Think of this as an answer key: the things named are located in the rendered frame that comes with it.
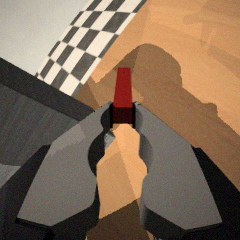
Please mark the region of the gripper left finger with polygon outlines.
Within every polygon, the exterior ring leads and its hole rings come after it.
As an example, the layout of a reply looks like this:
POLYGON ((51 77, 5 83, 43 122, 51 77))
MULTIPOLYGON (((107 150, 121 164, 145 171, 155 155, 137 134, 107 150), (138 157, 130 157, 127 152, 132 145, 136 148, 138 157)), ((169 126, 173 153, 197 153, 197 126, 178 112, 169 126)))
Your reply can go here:
POLYGON ((97 164, 110 128, 112 101, 43 145, 10 177, 0 188, 0 240, 54 240, 58 234, 86 240, 99 220, 97 164))

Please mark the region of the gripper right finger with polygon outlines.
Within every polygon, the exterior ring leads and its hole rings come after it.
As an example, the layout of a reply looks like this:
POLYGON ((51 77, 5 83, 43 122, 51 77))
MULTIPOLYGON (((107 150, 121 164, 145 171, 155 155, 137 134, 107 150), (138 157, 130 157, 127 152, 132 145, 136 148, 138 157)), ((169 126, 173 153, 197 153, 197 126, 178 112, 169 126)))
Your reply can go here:
POLYGON ((240 192, 195 148, 138 101, 132 129, 147 167, 140 196, 141 226, 154 240, 240 240, 240 192))

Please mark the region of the red rectangular bar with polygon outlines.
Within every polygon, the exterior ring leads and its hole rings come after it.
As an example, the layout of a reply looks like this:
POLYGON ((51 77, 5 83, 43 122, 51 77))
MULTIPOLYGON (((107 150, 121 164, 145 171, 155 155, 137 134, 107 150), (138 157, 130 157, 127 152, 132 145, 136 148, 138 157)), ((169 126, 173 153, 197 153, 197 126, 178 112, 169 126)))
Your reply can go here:
POLYGON ((132 124, 130 67, 118 67, 113 101, 113 124, 132 124))

